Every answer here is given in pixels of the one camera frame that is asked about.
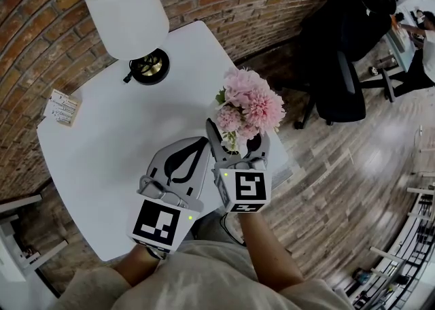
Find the hardwood floor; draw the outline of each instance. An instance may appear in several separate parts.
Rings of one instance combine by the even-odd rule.
[[[269,79],[282,78],[289,67],[297,71],[288,48],[272,55],[281,73],[264,68],[262,57],[247,65]],[[381,43],[358,63],[360,77],[386,51]],[[423,183],[411,172],[435,171],[433,156],[416,152],[419,145],[435,147],[434,93],[435,89],[413,92],[391,104],[380,89],[370,89],[364,92],[365,120],[327,126],[314,113],[306,129],[297,131],[293,122],[302,117],[307,96],[282,92],[288,113],[279,137],[290,157],[292,176],[275,188],[264,215],[307,277],[345,286],[357,267],[369,269],[376,262],[370,246],[386,249],[395,239],[415,200],[405,188]],[[68,240],[69,246],[41,268],[62,292],[75,270],[103,263],[81,236],[54,185],[42,195],[42,202],[19,211],[17,229],[23,243],[40,252]]]

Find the white table lamp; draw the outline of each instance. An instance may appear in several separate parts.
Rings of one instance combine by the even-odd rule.
[[[145,85],[159,83],[169,71],[169,57],[158,49],[169,32],[160,0],[85,0],[107,52],[131,60],[130,73]]]

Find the green leaf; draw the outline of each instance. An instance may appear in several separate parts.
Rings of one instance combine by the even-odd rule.
[[[219,90],[219,94],[216,95],[215,99],[220,105],[225,103],[225,89]]]

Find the brass lamp base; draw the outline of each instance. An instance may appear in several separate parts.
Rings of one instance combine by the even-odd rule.
[[[170,66],[167,53],[161,49],[155,49],[143,58],[130,61],[130,73],[126,79],[133,76],[143,85],[154,85],[166,78]]]

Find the brick wall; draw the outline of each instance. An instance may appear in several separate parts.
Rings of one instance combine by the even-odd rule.
[[[171,29],[203,20],[231,58],[298,34],[325,0],[161,0]],[[114,60],[83,0],[0,0],[0,201],[49,176],[36,126],[52,88],[71,93]]]

